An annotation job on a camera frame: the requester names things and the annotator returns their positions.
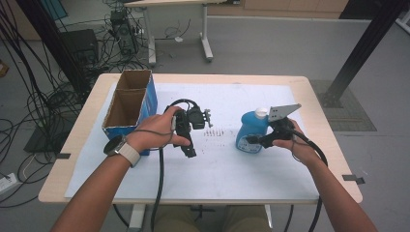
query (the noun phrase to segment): open box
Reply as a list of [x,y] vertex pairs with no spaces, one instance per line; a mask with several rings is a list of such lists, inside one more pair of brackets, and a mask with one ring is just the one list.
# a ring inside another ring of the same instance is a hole
[[142,120],[156,114],[157,106],[151,71],[123,71],[102,122],[102,130],[109,139],[119,134],[127,135]]

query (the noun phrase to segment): floor mat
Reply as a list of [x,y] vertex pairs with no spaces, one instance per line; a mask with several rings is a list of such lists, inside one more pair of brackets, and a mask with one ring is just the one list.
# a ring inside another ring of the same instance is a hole
[[[310,80],[316,95],[325,93],[333,81]],[[342,108],[325,108],[332,131],[377,131],[353,93],[347,88],[340,98]]]

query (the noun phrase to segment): white paper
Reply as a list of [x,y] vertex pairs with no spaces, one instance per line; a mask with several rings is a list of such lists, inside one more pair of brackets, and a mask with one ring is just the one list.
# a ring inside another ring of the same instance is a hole
[[[94,127],[78,157],[65,194],[73,197],[88,176],[105,158],[108,141],[102,130],[103,118],[111,101],[113,86]],[[236,134],[244,113],[257,107],[294,104],[288,86],[245,84],[156,84],[158,112],[179,99],[195,101],[203,111],[211,109],[212,128],[192,130],[190,135],[197,157],[188,159],[180,148],[164,148],[165,178],[161,199],[187,202],[272,202],[315,201],[318,192],[308,170],[278,147],[248,154],[235,148]],[[188,105],[178,104],[187,109]],[[304,129],[298,111],[290,118]],[[142,157],[131,168],[116,199],[154,200],[160,177],[158,152]]]

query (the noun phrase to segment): spray bottle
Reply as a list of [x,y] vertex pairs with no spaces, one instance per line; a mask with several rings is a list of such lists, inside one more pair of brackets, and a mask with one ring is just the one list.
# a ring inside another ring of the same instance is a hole
[[269,127],[268,109],[257,108],[255,111],[248,112],[242,116],[242,126],[236,137],[236,148],[247,153],[258,153],[262,149],[260,144],[249,144],[246,138],[249,135],[262,137],[266,135]]

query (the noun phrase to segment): black pole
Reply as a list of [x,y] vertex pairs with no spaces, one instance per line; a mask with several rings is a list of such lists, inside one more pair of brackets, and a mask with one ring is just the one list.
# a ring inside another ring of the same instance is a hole
[[78,93],[80,100],[85,102],[91,91],[91,86],[85,79],[83,70],[61,40],[54,20],[44,8],[41,0],[16,0],[16,2]]
[[386,0],[368,25],[352,53],[350,53],[335,80],[326,91],[319,94],[324,107],[340,107],[339,100],[374,48],[380,43],[403,10],[407,0]]

